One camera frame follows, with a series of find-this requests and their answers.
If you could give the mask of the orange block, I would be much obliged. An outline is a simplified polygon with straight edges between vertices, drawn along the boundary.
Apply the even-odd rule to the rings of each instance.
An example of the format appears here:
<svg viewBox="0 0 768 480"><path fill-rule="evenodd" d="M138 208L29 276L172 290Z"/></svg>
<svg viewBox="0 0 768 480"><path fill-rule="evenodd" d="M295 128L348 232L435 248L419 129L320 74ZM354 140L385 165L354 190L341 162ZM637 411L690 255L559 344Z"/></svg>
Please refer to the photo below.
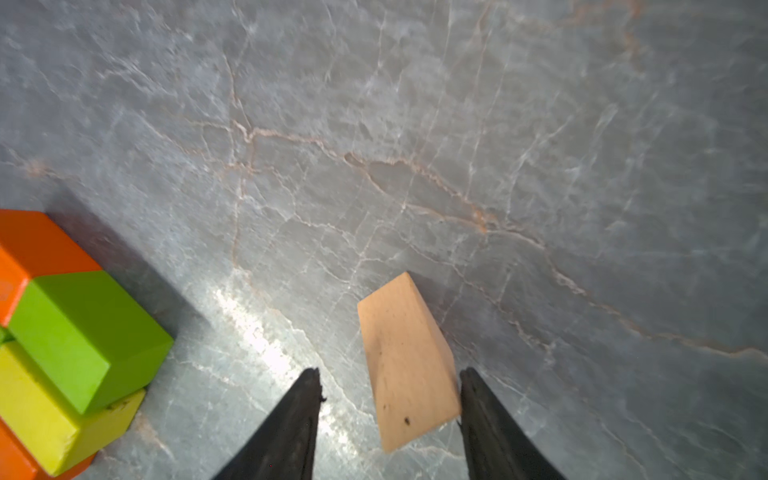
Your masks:
<svg viewBox="0 0 768 480"><path fill-rule="evenodd" d="M101 266L43 212L1 211L1 325L8 326L31 280Z"/></svg>
<svg viewBox="0 0 768 480"><path fill-rule="evenodd" d="M15 434L1 422L1 478L8 480L69 480L83 473L93 462L92 455L58 476L49 475L27 451Z"/></svg>

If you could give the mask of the yellow block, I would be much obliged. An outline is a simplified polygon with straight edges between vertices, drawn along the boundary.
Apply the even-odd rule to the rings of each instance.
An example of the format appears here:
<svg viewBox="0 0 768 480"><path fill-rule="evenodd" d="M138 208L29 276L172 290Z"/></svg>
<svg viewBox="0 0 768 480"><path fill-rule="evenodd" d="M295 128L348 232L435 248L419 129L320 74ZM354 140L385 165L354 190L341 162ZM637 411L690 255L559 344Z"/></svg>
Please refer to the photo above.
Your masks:
<svg viewBox="0 0 768 480"><path fill-rule="evenodd" d="M51 476L121 437L145 396L140 389L81 414L17 342L1 345L1 419Z"/></svg>

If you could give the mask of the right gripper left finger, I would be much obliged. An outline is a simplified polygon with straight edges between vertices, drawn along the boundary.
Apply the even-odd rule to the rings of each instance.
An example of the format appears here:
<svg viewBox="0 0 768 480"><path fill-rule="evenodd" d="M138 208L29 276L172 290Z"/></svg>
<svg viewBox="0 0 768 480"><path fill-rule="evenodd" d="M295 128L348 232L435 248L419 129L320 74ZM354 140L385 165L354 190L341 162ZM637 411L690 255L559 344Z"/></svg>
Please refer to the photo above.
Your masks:
<svg viewBox="0 0 768 480"><path fill-rule="evenodd" d="M308 368L216 479L313 478L322 395L320 372Z"/></svg>

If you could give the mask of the green block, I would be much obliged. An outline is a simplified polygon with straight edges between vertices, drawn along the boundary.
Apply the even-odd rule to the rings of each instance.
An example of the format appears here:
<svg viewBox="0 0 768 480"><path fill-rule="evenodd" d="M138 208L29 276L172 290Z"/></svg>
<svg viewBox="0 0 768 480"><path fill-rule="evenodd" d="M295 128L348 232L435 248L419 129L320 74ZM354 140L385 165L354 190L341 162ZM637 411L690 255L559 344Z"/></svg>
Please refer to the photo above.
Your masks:
<svg viewBox="0 0 768 480"><path fill-rule="evenodd" d="M81 414L149 385L173 346L171 335L103 270L33 279L9 329Z"/></svg>
<svg viewBox="0 0 768 480"><path fill-rule="evenodd" d="M11 335L11 333L4 327L0 327L0 344L4 344L12 340L13 340L13 336Z"/></svg>

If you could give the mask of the tan wooden triangle block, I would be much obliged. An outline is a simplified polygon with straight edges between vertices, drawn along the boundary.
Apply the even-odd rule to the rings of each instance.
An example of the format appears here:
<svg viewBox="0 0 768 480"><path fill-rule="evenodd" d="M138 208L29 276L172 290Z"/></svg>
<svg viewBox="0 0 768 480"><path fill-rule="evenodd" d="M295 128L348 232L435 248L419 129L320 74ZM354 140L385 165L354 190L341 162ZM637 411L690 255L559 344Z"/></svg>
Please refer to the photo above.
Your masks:
<svg viewBox="0 0 768 480"><path fill-rule="evenodd" d="M382 449L393 452L460 416L454 356L409 273L357 311Z"/></svg>

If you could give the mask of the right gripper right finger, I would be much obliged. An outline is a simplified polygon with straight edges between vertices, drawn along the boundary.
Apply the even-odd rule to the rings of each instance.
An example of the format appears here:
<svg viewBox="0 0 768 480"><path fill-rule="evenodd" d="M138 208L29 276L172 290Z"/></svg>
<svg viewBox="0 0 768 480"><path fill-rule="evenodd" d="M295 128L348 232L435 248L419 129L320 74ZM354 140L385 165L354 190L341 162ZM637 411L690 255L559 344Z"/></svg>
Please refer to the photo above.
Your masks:
<svg viewBox="0 0 768 480"><path fill-rule="evenodd" d="M471 479L564 480L476 369L460 372L461 420Z"/></svg>

